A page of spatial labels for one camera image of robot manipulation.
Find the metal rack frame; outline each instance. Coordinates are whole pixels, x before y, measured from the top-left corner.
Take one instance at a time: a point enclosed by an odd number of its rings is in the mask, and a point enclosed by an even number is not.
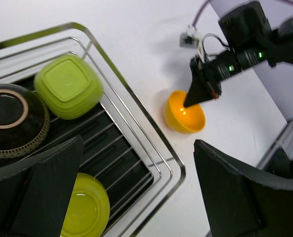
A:
[[[170,165],[168,164],[168,162],[170,160],[175,160],[176,161],[176,163],[178,164],[178,166],[180,168],[180,177],[179,177],[179,180],[166,193],[166,195],[161,199],[161,201],[159,201],[159,203],[155,206],[155,208],[153,208],[150,211],[150,213],[147,215],[147,217],[138,225],[138,227],[134,231],[134,234],[137,234],[137,233],[139,233],[141,231],[141,229],[147,224],[147,222],[155,215],[155,213],[161,208],[161,206],[171,197],[171,195],[182,184],[182,182],[184,181],[185,176],[186,176],[186,169],[185,169],[184,163],[182,162],[182,160],[180,159],[180,157],[177,155],[177,153],[174,151],[174,149],[171,146],[171,144],[169,143],[168,139],[165,137],[165,135],[163,134],[163,132],[160,130],[160,128],[158,127],[158,125],[156,124],[156,122],[154,121],[154,119],[151,117],[151,115],[149,114],[149,112],[147,111],[147,109],[145,108],[145,106],[143,105],[143,103],[140,101],[140,99],[138,98],[138,96],[130,88],[130,86],[128,85],[128,83],[126,82],[126,80],[124,79],[124,77],[121,75],[121,73],[119,72],[119,70],[116,68],[116,66],[113,64],[113,62],[111,61],[111,59],[107,56],[107,54],[105,53],[105,51],[102,49],[102,47],[100,46],[100,44],[97,42],[96,38],[92,35],[92,33],[85,26],[83,26],[83,25],[81,25],[79,23],[71,22],[71,23],[66,23],[66,24],[63,24],[63,25],[59,25],[59,26],[56,26],[56,27],[48,28],[48,29],[45,29],[45,30],[42,30],[42,31],[34,32],[34,33],[31,33],[31,34],[28,34],[28,35],[24,35],[24,36],[21,36],[21,37],[17,37],[17,38],[13,38],[13,39],[9,39],[9,40],[0,42],[0,50],[5,49],[5,48],[8,48],[8,47],[12,47],[12,46],[20,45],[20,44],[23,44],[23,43],[27,43],[27,42],[30,42],[30,41],[33,41],[33,40],[37,40],[37,39],[40,39],[40,38],[43,38],[43,37],[47,37],[47,36],[50,36],[50,35],[53,35],[53,34],[61,33],[61,32],[64,32],[64,31],[67,31],[67,30],[70,30],[70,29],[75,29],[75,30],[78,30],[78,31],[83,32],[88,37],[88,39],[89,39],[88,45],[85,47],[82,44],[82,42],[80,42],[77,38],[74,38],[74,37],[65,37],[65,38],[62,38],[62,39],[54,40],[52,42],[48,42],[48,43],[45,43],[45,44],[37,45],[37,46],[31,47],[31,48],[27,48],[27,49],[24,49],[24,50],[21,50],[21,51],[18,51],[18,52],[15,52],[15,53],[12,53],[12,54],[9,54],[9,55],[0,57],[0,63],[4,59],[7,59],[7,58],[10,58],[10,57],[13,57],[13,56],[17,56],[19,54],[28,52],[30,50],[34,50],[34,49],[41,48],[41,47],[44,47],[44,46],[48,46],[48,45],[51,45],[51,44],[54,44],[54,43],[62,42],[64,40],[74,40],[84,50],[84,54],[83,55],[80,55],[80,56],[82,58],[84,58],[84,59],[86,57],[88,57],[90,59],[90,61],[95,65],[95,67],[98,69],[98,71],[100,72],[100,74],[102,75],[102,77],[105,79],[106,83],[109,85],[109,87],[112,89],[112,91],[114,92],[114,94],[116,95],[116,97],[118,98],[118,100],[121,102],[122,106],[126,109],[126,111],[128,112],[128,114],[130,115],[130,117],[133,119],[133,121],[135,122],[135,124],[138,126],[138,128],[141,130],[141,132],[147,138],[148,142],[152,145],[153,149],[156,151],[156,153],[158,154],[158,156],[161,158],[161,161],[160,162],[155,162],[152,159],[152,156],[148,153],[147,149],[144,147],[143,143],[141,142],[141,140],[139,139],[139,137],[135,133],[135,131],[132,128],[132,126],[129,124],[129,122],[126,120],[126,118],[123,116],[123,114],[118,109],[118,107],[116,106],[116,104],[105,93],[105,96],[108,98],[108,100],[110,101],[110,103],[115,107],[115,109],[117,110],[117,112],[119,113],[119,115],[122,117],[123,121],[129,127],[129,129],[131,130],[131,132],[134,134],[134,136],[136,137],[136,139],[138,140],[138,142],[140,143],[140,145],[142,146],[142,148],[144,149],[144,151],[148,155],[149,159],[152,161],[152,164],[149,165],[149,167],[152,166],[152,167],[155,167],[156,168],[156,170],[158,171],[159,176],[160,176],[159,180],[162,177],[162,173],[161,173],[161,169],[159,168],[159,164],[161,164],[161,163],[165,164],[166,168],[170,172],[170,177],[165,182],[165,184],[163,185],[163,187],[159,191],[157,191],[155,193],[155,195],[153,196],[153,198],[151,198],[148,201],[148,203],[142,208],[142,210],[138,213],[138,215],[135,216],[134,218],[132,218],[132,221],[122,230],[122,232],[119,234],[119,236],[122,235],[122,234],[124,234],[129,229],[129,227],[139,218],[139,216],[150,206],[150,204],[160,194],[162,194],[162,190],[165,187],[168,186],[168,184],[171,182],[172,177],[173,177],[173,171],[172,171]],[[99,69],[99,66],[96,64],[95,60],[93,59],[93,57],[89,53],[89,50],[90,50],[90,48],[92,46],[94,46],[96,48],[96,50],[103,57],[103,59],[108,64],[108,66],[110,67],[110,69],[113,71],[113,73],[115,74],[115,76],[119,79],[119,81],[122,83],[122,85],[124,86],[124,88],[127,90],[127,92],[129,93],[129,95],[133,98],[134,102],[138,105],[138,107],[140,108],[140,110],[142,111],[142,113],[144,114],[144,116],[147,118],[148,122],[151,124],[151,126],[153,127],[153,129],[156,131],[157,135],[160,137],[160,139],[163,141],[163,143],[166,146],[166,148],[171,153],[171,157],[165,159],[162,156],[162,154],[157,149],[157,147],[155,146],[155,144],[152,141],[152,139],[148,136],[147,132],[143,129],[143,127],[141,126],[141,124],[138,122],[138,120],[135,118],[135,116],[132,114],[132,112],[126,106],[126,104],[124,103],[124,101],[121,99],[121,97],[119,96],[119,94],[116,92],[116,90],[114,89],[114,87],[110,83],[110,81],[103,74],[102,70]],[[69,51],[69,52],[66,52],[66,53],[76,54],[75,52],[72,52],[72,51]],[[0,80],[3,79],[3,78],[5,78],[5,77],[8,77],[8,76],[17,74],[19,72],[22,72],[24,70],[27,70],[27,69],[29,69],[31,67],[34,67],[34,66],[37,66],[37,65],[46,63],[47,61],[53,60],[53,59],[55,59],[58,56],[55,56],[54,58],[49,58],[46,61],[41,61],[41,62],[38,62],[37,64],[30,65],[29,67],[22,68],[20,70],[17,70],[17,71],[8,73],[6,75],[3,75],[2,77],[0,77]]]

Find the yellow-green bowl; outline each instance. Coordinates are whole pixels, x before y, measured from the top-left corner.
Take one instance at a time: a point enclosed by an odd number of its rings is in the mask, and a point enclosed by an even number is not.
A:
[[[94,177],[78,173],[60,237],[99,237],[107,226],[110,204]]]
[[[51,111],[76,119],[92,109],[103,94],[99,76],[82,58],[64,55],[36,75],[34,87]]]
[[[185,108],[186,95],[186,92],[177,90],[169,96],[164,107],[165,122],[177,132],[196,133],[206,125],[205,114],[199,104]]]

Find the cable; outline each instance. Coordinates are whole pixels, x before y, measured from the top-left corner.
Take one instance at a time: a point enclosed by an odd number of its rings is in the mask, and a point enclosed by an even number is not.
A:
[[[293,0],[276,0],[276,1],[281,1],[281,2],[283,2],[283,3],[285,3],[285,4],[293,5]],[[194,20],[192,21],[192,24],[191,24],[193,27],[196,27],[196,25],[197,25],[197,23],[198,23],[198,21],[199,21],[199,18],[201,17],[201,15],[202,15],[204,9],[205,9],[206,6],[207,6],[209,3],[211,3],[211,2],[212,2],[212,0],[206,0],[206,1],[200,6],[199,10],[197,11],[197,14],[195,15]]]
[[[216,38],[216,39],[221,43],[221,45],[222,45],[223,47],[225,47],[225,48],[229,48],[229,46],[228,46],[226,43],[224,43],[224,42],[222,41],[222,39],[221,39],[219,36],[217,36],[217,35],[215,35],[215,34],[212,34],[212,33],[206,34],[206,35],[203,36],[203,38],[202,38],[202,50],[203,50],[203,52],[204,52],[204,59],[205,59],[205,60],[207,59],[207,57],[216,57],[217,55],[219,55],[219,54],[216,54],[216,53],[215,53],[215,54],[208,54],[208,53],[206,52],[204,43],[205,43],[205,39],[208,38],[208,37],[214,37],[214,38]]]

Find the gray wall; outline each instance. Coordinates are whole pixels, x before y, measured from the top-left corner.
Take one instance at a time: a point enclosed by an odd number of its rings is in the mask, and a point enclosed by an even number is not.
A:
[[[276,0],[259,0],[272,28],[278,27],[293,15],[293,6]],[[246,0],[213,0],[212,7],[222,16]],[[293,66],[280,64],[274,69],[264,63],[255,67],[255,72],[268,90],[285,118],[293,118]]]

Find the black bowl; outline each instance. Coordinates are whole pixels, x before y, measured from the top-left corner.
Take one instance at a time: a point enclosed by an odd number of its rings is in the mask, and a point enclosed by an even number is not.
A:
[[[0,158],[32,152],[45,139],[48,129],[47,107],[34,92],[0,84]]]

